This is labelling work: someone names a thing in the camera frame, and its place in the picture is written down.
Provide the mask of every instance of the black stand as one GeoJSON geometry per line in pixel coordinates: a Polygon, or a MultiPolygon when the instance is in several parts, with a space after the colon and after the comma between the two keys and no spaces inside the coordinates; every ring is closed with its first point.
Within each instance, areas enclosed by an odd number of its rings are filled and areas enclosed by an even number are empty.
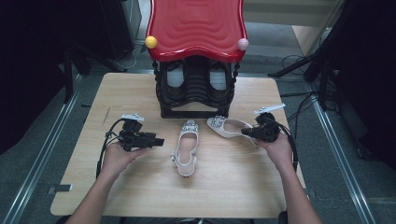
{"type": "Polygon", "coordinates": [[[307,63],[310,63],[304,73],[304,80],[307,82],[312,82],[316,79],[318,74],[321,73],[318,101],[322,109],[326,110],[324,103],[326,98],[327,81],[336,61],[336,50],[334,50],[334,48],[336,48],[337,43],[342,41],[343,35],[347,33],[347,22],[352,16],[353,8],[355,8],[358,3],[359,1],[357,0],[346,1],[344,9],[334,27],[330,31],[327,38],[313,54],[276,73],[268,74],[268,77],[283,77],[287,73],[303,65],[306,65],[307,63]]]}
{"type": "Polygon", "coordinates": [[[156,94],[164,119],[196,118],[207,119],[221,115],[228,117],[233,100],[234,83],[238,76],[239,63],[232,72],[231,64],[194,55],[176,62],[153,62],[156,94]],[[168,72],[175,66],[183,66],[184,81],[179,87],[167,83],[168,72]],[[225,90],[216,90],[210,83],[210,70],[224,71],[225,90]],[[179,111],[175,108],[198,102],[216,111],[179,111]]]}
{"type": "Polygon", "coordinates": [[[91,71],[91,67],[88,64],[85,56],[93,58],[97,62],[101,63],[102,65],[108,67],[113,72],[125,72],[120,70],[116,65],[113,63],[108,62],[107,60],[103,59],[102,57],[98,56],[91,50],[79,46],[79,45],[71,45],[66,48],[64,52],[64,76],[65,76],[65,91],[66,95],[64,97],[64,103],[66,104],[70,97],[73,95],[73,74],[72,74],[72,62],[76,66],[78,72],[83,75],[88,75],[91,71]]]}

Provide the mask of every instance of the white flat shoe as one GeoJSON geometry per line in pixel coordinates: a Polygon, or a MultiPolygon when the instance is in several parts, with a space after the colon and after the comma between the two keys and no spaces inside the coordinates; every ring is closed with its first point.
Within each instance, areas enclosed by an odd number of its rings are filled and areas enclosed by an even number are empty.
{"type": "Polygon", "coordinates": [[[245,136],[250,138],[250,136],[241,133],[241,129],[252,128],[252,126],[242,120],[238,119],[227,119],[223,116],[215,116],[206,121],[206,124],[216,133],[225,137],[232,138],[237,136],[245,136]]]}
{"type": "Polygon", "coordinates": [[[184,177],[194,173],[197,158],[193,155],[198,147],[198,124],[187,120],[178,137],[176,153],[172,151],[171,159],[177,165],[178,172],[184,177]]]}

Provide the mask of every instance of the human hand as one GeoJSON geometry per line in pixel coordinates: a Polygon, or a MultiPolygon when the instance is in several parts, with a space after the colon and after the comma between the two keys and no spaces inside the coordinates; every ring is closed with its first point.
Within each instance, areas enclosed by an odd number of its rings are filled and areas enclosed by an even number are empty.
{"type": "Polygon", "coordinates": [[[114,177],[117,179],[120,173],[125,170],[129,163],[137,157],[146,153],[145,148],[139,148],[134,151],[125,151],[121,143],[112,143],[106,148],[106,154],[100,175],[114,177]]]}
{"type": "Polygon", "coordinates": [[[285,134],[280,133],[279,137],[272,143],[266,143],[258,139],[257,145],[267,151],[268,157],[275,164],[276,169],[292,166],[292,150],[289,139],[285,134]]]}

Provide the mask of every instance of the shoe insole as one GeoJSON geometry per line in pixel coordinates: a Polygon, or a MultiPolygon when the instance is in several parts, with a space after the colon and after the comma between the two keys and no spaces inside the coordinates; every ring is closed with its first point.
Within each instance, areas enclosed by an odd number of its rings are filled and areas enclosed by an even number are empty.
{"type": "Polygon", "coordinates": [[[226,119],[223,125],[224,131],[227,133],[241,133],[241,129],[246,127],[246,124],[234,119],[226,119]]]}
{"type": "Polygon", "coordinates": [[[190,153],[195,149],[197,144],[197,135],[195,133],[184,133],[181,135],[178,145],[179,161],[182,164],[190,162],[190,153]]]}

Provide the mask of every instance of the yellow ball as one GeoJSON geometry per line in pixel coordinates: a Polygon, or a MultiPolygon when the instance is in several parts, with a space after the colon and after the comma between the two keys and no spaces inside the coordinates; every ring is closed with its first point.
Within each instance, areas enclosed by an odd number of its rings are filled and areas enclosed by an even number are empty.
{"type": "Polygon", "coordinates": [[[157,39],[152,36],[149,35],[148,37],[146,37],[146,47],[148,47],[148,49],[154,49],[155,47],[157,47],[157,39]]]}

